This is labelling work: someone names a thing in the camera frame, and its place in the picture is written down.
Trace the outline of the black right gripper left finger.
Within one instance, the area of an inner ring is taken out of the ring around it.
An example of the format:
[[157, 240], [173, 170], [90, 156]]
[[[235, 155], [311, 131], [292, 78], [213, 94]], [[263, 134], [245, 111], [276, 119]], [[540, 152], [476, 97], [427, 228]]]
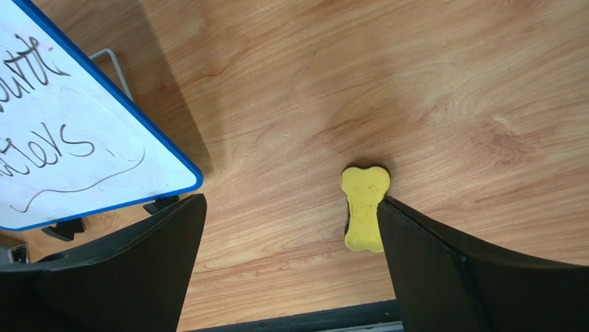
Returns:
[[203, 235], [193, 194], [111, 234], [1, 267], [2, 331], [175, 331]]

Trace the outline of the blue-framed whiteboard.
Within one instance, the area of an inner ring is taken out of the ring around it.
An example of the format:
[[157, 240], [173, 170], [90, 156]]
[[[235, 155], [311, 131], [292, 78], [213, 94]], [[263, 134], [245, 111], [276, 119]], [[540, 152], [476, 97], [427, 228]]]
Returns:
[[1, 229], [200, 188], [203, 173], [31, 1], [1, 2]]

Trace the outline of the yellow bone-shaped eraser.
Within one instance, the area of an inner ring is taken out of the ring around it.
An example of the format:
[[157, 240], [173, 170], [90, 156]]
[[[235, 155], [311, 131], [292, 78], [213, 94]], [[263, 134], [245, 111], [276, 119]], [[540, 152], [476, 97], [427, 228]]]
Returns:
[[391, 175], [382, 164], [351, 164], [342, 171], [340, 187], [346, 195], [348, 207], [344, 243], [349, 250], [384, 251], [377, 207], [390, 184]]

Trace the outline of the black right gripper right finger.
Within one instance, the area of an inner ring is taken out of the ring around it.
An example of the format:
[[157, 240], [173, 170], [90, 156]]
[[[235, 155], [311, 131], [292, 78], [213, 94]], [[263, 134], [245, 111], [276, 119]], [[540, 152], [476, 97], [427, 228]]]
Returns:
[[587, 331], [588, 267], [473, 237], [387, 197], [377, 220], [406, 331]]

